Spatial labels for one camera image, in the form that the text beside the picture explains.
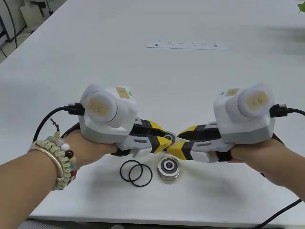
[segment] metal bearing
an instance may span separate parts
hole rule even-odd
[[[176,180],[180,174],[179,161],[172,156],[163,157],[158,163],[158,175],[166,181]]]
[[[178,137],[175,135],[173,132],[166,132],[166,135],[164,137],[170,141],[172,141],[171,145],[175,144],[178,142]]]

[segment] o-ring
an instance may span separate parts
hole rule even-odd
[[[146,168],[148,168],[148,170],[149,170],[150,173],[151,173],[151,178],[150,178],[150,180],[149,180],[146,184],[144,184],[144,185],[137,185],[137,184],[135,184],[133,181],[131,181],[131,173],[132,173],[132,170],[133,170],[135,167],[137,167],[137,166],[141,166],[142,168],[143,168],[143,166],[145,166]],[[147,165],[145,165],[145,164],[139,164],[139,165],[133,166],[133,167],[130,169],[130,171],[129,171],[129,173],[128,173],[128,178],[129,178],[130,182],[131,182],[134,186],[136,186],[136,187],[145,187],[145,186],[149,185],[149,183],[152,181],[153,172],[152,172],[152,169],[149,168],[149,166],[147,166]]]
[[[141,166],[141,173],[140,173],[139,177],[136,178],[136,179],[134,179],[134,180],[131,180],[131,179],[130,179],[130,176],[129,176],[129,180],[127,180],[127,179],[125,179],[125,178],[123,177],[123,175],[122,175],[122,168],[123,168],[123,166],[124,166],[125,164],[127,164],[128,162],[135,162],[135,163],[138,163],[136,166]],[[121,168],[120,168],[120,175],[121,175],[121,178],[122,178],[124,181],[127,181],[127,182],[134,182],[134,181],[137,181],[138,179],[140,179],[140,177],[141,177],[142,174],[143,174],[143,166],[144,166],[144,165],[142,165],[140,162],[138,162],[138,161],[136,161],[136,160],[128,160],[128,161],[125,161],[125,162],[121,165]]]

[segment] bracelet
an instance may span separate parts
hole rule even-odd
[[[59,184],[57,190],[63,190],[67,185],[69,185],[73,180],[76,179],[76,157],[74,156],[74,152],[70,150],[69,144],[65,143],[62,138],[49,136],[47,140],[39,140],[36,141],[35,144],[42,148],[45,148],[46,150],[49,150],[53,155],[58,158],[63,167],[65,178]]]
[[[63,138],[57,138],[54,136],[47,137],[47,141],[55,143],[61,150],[65,151],[65,156],[69,159],[69,163],[71,165],[71,177],[68,184],[70,184],[73,180],[76,179],[77,174],[77,166],[76,166],[76,157],[74,156],[74,152],[70,150],[69,144],[64,142]]]
[[[55,187],[57,187],[58,184],[64,179],[63,169],[61,167],[60,162],[57,160],[57,158],[54,155],[52,155],[50,152],[48,152],[47,150],[45,150],[43,148],[40,148],[40,147],[37,147],[37,146],[32,146],[28,150],[28,152],[31,152],[33,150],[37,150],[37,151],[40,151],[40,152],[44,153],[46,156],[48,156],[55,163],[55,165],[56,165],[56,167],[58,168],[58,171],[59,171],[58,177],[56,179],[56,184],[55,184]]]

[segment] plant leaf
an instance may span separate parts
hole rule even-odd
[[[300,11],[305,12],[305,2],[297,5]]]

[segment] beaded bracelet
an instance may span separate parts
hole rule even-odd
[[[64,143],[63,139],[51,136],[48,137],[47,140],[38,140],[34,142],[30,150],[33,150],[34,147],[40,147],[47,150],[60,162],[63,170],[63,179],[58,181],[53,190],[63,190],[76,178],[76,158],[74,157],[73,151],[70,150],[69,144]]]
[[[60,147],[61,150],[65,152],[65,157],[68,158],[71,166],[71,176],[70,180],[68,181],[68,184],[70,184],[73,180],[76,179],[77,174],[76,157],[74,156],[74,152],[70,150],[69,144],[65,143],[63,138],[49,136],[47,140],[56,144],[56,146]]]

